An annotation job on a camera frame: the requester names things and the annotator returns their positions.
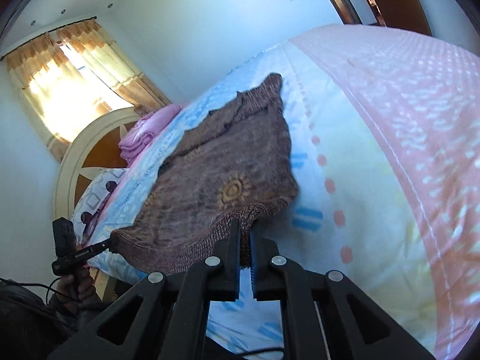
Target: orange curtain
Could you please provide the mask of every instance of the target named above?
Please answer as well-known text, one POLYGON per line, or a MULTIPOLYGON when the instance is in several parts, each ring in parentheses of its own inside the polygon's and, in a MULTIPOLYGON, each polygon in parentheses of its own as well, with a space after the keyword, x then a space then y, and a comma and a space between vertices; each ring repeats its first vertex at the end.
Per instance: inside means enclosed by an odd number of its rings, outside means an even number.
POLYGON ((18 47, 6 60, 24 113, 59 161, 80 131, 110 111, 47 33, 18 47))
POLYGON ((88 68, 111 90, 133 104, 138 113, 156 111, 170 104, 94 19, 60 28, 57 35, 84 58, 88 68))

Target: arched headboard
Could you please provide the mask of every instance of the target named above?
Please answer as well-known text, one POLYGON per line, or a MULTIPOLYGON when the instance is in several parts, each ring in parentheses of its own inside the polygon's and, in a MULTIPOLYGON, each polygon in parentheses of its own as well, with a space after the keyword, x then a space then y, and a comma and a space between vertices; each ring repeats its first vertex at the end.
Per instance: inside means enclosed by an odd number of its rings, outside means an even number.
POLYGON ((140 115, 133 107, 102 115, 68 148, 60 164, 53 196, 53 219, 70 219, 78 200, 101 169, 127 167, 118 144, 140 115))

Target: curtain rod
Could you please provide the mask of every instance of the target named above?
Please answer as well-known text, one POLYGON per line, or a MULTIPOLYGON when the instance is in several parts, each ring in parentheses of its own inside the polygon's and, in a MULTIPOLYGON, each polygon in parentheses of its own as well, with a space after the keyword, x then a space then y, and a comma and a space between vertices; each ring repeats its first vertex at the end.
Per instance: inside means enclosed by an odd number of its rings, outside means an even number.
MULTIPOLYGON (((81 23, 82 21, 85 21, 85 20, 92 20, 92 19, 96 19, 96 18, 97 18, 97 16, 92 16, 92 17, 90 17, 90 18, 88 18, 88 19, 82 19, 82 20, 74 21, 73 23, 64 24, 64 25, 62 25, 62 26, 59 26, 59 27, 57 27, 57 28, 54 28, 53 30, 49 30, 49 31, 46 31, 46 32, 47 32, 47 33, 54 32, 54 31, 56 31, 56 30, 59 30, 60 28, 63 28, 63 27, 66 27, 66 26, 71 26, 72 24, 77 24, 77 23, 81 23)), ((23 42, 20 46, 17 46, 17 47, 15 47, 15 49, 9 51, 7 54, 2 55, 2 57, 0 58, 0 62, 3 61, 3 60, 5 59, 5 57, 6 57, 8 54, 10 54, 11 52, 15 51, 15 50, 18 49, 19 47, 25 46, 25 45, 26 45, 27 43, 29 43, 29 42, 32 42, 33 39, 36 39, 36 38, 38 38, 39 36, 42 36, 44 33, 41 33, 40 35, 35 36, 35 37, 33 37, 32 39, 27 40, 26 42, 23 42)))

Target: patterned pillowcase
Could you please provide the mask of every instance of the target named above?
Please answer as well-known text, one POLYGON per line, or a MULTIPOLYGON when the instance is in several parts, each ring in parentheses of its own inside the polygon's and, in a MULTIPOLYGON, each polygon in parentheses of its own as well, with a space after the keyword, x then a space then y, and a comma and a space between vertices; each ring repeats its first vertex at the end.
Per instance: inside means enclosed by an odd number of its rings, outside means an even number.
POLYGON ((125 168, 100 171, 83 193, 71 217, 78 245, 82 247, 87 245, 103 207, 120 183, 125 171, 125 168))

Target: pink towel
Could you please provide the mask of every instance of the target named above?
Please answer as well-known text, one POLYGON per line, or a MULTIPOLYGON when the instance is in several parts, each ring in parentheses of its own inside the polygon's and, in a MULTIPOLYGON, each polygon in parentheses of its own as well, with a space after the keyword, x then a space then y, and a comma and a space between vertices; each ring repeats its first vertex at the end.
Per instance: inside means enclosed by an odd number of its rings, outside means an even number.
POLYGON ((170 104, 166 107, 142 117, 127 135, 119 142, 122 150, 132 150, 144 143, 146 137, 151 141, 159 135, 171 120, 180 112, 180 106, 170 104))
POLYGON ((157 137, 172 119, 180 112, 181 107, 170 104, 142 117, 118 143, 122 150, 120 157, 130 164, 152 140, 157 137))

